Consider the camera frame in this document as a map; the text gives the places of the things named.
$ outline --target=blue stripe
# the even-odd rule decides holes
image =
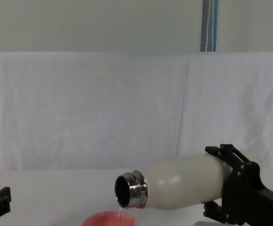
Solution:
[[[217,45],[217,25],[218,25],[218,6],[219,6],[219,0],[215,0],[214,5],[214,49],[213,51],[216,51],[216,45]]]

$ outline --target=blue vertical strip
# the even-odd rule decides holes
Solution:
[[[214,0],[214,49],[215,52],[217,49],[217,25],[218,25],[218,7],[219,7],[219,0]]]
[[[217,49],[218,8],[219,8],[219,0],[203,0],[202,1],[201,44],[200,44],[201,52],[205,52],[205,51],[215,52]]]

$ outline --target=bottle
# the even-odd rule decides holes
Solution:
[[[249,153],[243,152],[256,161]],[[219,199],[231,168],[210,154],[164,159],[142,171],[120,175],[115,194],[122,208],[175,210]]]

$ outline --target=bottle neck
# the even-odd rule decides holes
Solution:
[[[148,185],[139,171],[124,173],[116,179],[115,194],[122,208],[144,208],[148,199]]]

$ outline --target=white wall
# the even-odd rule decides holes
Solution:
[[[219,52],[273,52],[273,0],[220,0]]]
[[[0,0],[0,51],[200,50],[201,0]]]

